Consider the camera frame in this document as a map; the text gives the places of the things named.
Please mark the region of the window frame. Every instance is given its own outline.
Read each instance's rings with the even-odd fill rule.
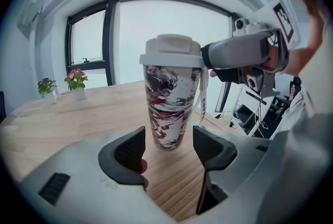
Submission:
[[[92,5],[76,14],[68,18],[67,27],[66,27],[66,36],[65,36],[65,60],[66,60],[66,71],[69,73],[72,69],[81,70],[91,70],[91,69],[101,69],[104,68],[106,71],[106,77],[108,85],[116,84],[116,75],[115,75],[115,67],[113,62],[113,30],[114,30],[114,18],[116,13],[116,5],[121,2],[130,2],[130,1],[140,1],[140,0],[106,0],[95,5]],[[221,8],[217,5],[211,4],[202,0],[166,0],[166,1],[175,1],[188,3],[196,6],[200,6],[206,9],[213,10],[219,14],[227,16],[230,18],[231,22],[231,31],[235,30],[234,21],[238,18],[237,14],[231,13],[230,11]],[[102,10],[106,10],[104,23],[103,23],[103,39],[102,39],[102,48],[103,48],[103,60],[101,61],[92,61],[88,63],[71,65],[71,31],[72,25],[82,20],[85,17],[93,15],[94,13],[100,12]],[[220,105],[219,112],[223,111],[224,105],[226,103],[227,96],[229,94],[231,83],[226,82],[224,91],[221,90],[222,102]]]

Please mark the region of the white lid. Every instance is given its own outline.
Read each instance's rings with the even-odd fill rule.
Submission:
[[[146,42],[140,64],[169,67],[204,67],[200,44],[177,34],[162,34]]]

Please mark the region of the wooden table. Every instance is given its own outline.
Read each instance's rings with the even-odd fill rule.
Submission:
[[[199,111],[194,112],[199,118]],[[203,125],[235,133],[221,119],[207,116]],[[13,178],[21,181],[30,171],[66,145],[124,129],[146,126],[148,195],[176,221],[195,215],[203,166],[193,149],[192,130],[182,145],[170,152],[154,146],[143,82],[87,90],[87,99],[58,96],[55,105],[43,100],[27,103],[0,125],[3,158]]]

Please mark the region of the flower pot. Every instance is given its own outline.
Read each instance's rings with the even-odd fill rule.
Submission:
[[[77,88],[72,90],[72,95],[76,101],[86,99],[85,88]]]
[[[53,90],[50,93],[44,93],[44,99],[47,105],[55,104],[57,102],[56,91]]]

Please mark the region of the person's arm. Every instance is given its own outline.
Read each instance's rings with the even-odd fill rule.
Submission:
[[[319,15],[310,16],[310,30],[309,30],[309,40],[306,48],[295,49],[289,51],[289,63],[285,69],[285,73],[298,76],[299,72],[303,67],[309,62],[311,57],[317,51],[317,49],[322,44],[322,34],[323,34],[323,20]],[[278,51],[277,47],[271,47],[270,58],[266,62],[265,66],[269,69],[274,69],[278,62]]]

